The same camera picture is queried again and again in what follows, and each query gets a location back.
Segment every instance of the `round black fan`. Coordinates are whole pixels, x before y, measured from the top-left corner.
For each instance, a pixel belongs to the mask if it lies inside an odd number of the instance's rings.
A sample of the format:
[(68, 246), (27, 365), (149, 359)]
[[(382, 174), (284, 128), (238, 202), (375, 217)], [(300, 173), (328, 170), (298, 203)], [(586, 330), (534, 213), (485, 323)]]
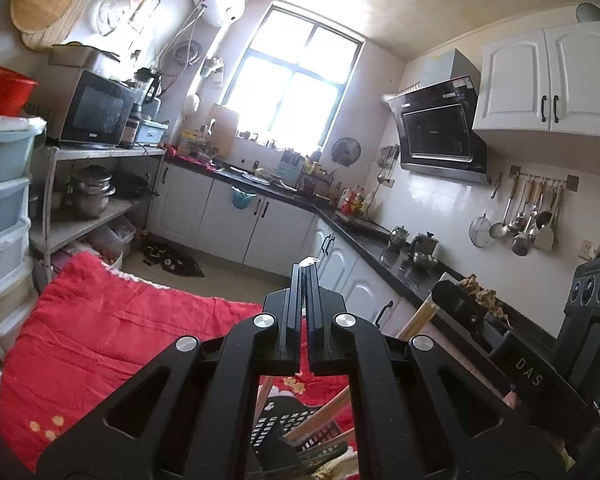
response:
[(331, 149), (331, 160), (348, 168), (356, 162), (362, 154), (360, 143), (351, 137), (338, 140)]

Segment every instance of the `metal screw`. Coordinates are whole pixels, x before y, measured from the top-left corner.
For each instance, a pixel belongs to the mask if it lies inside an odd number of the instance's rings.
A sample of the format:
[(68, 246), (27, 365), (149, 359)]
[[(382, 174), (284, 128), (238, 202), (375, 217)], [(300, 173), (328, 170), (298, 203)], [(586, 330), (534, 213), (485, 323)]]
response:
[(433, 341), (431, 340), (430, 337), (427, 337), (425, 335), (419, 335), (419, 336), (413, 338), (413, 345), (418, 350), (422, 350), (423, 352), (428, 352), (429, 350), (431, 350), (433, 348)]
[(176, 348), (181, 352), (191, 352), (196, 346), (198, 341), (195, 337), (185, 336), (176, 341)]
[(336, 323), (340, 326), (348, 328), (356, 324), (356, 318), (353, 317), (351, 314), (338, 314), (336, 316)]
[(253, 318), (253, 324), (258, 328), (266, 328), (273, 325), (276, 322), (276, 318), (271, 314), (258, 314)]

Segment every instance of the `countertop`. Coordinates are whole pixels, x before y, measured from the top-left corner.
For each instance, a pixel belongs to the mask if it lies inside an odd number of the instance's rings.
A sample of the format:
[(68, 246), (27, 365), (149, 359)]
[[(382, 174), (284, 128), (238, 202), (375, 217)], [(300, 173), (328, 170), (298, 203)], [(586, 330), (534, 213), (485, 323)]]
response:
[[(418, 308), (431, 292), (444, 272), (448, 272), (455, 279), (461, 280), (463, 276), (440, 262), (431, 270), (421, 269), (413, 264), (401, 266), (406, 254), (405, 250), (395, 253), (387, 249), (388, 235), (382, 233), (361, 232), (354, 226), (342, 221), (336, 215), (336, 210), (331, 206), (316, 205), (305, 197), (285, 190), (281, 187), (266, 186), (253, 182), (229, 171), (213, 171), (201, 164), (183, 160), (178, 156), (167, 156), (165, 162), (186, 168), (211, 178), (221, 180), (243, 190), (255, 191), (262, 196), (279, 200), (304, 210), (320, 215), (331, 228), (340, 236), (346, 238), (356, 252), (371, 266), (384, 281), (400, 296), (407, 299), (415, 308)], [(555, 339), (538, 325), (520, 314), (509, 305), (505, 306), (509, 314), (511, 325), (518, 336), (529, 344), (538, 353), (547, 356)], [(491, 363), (488, 354), (471, 338), (469, 332), (454, 320), (444, 310), (440, 310), (432, 320), (433, 325), (461, 351), (481, 373), (501, 392), (508, 391), (509, 381)]]

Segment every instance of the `tile floor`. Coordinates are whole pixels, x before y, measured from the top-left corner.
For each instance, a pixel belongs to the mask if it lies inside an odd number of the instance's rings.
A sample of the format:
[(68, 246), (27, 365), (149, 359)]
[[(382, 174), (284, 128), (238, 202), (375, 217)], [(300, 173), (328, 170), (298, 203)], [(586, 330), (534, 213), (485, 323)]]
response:
[(198, 296), (257, 304), (262, 304), (270, 292), (289, 286), (290, 280), (284, 276), (252, 269), (199, 251), (191, 251), (190, 254), (205, 273), (204, 278), (175, 276), (162, 270), (159, 264), (150, 267), (142, 262), (142, 253), (139, 251), (133, 252), (126, 258), (122, 270), (144, 280), (178, 288)]

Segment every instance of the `red blanket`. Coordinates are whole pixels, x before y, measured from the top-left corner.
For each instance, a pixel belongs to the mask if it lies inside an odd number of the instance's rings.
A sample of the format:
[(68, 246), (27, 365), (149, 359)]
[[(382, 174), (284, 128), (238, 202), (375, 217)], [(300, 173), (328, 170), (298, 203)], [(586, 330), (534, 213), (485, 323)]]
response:
[[(253, 303), (202, 298), (107, 270), (75, 256), (43, 291), (8, 352), (0, 380), (0, 434), (32, 471), (53, 439), (170, 345), (178, 336), (225, 335), (262, 310)], [(305, 405), (324, 404), (346, 378), (308, 371), (276, 380)], [(339, 418), (352, 426), (350, 413)]]

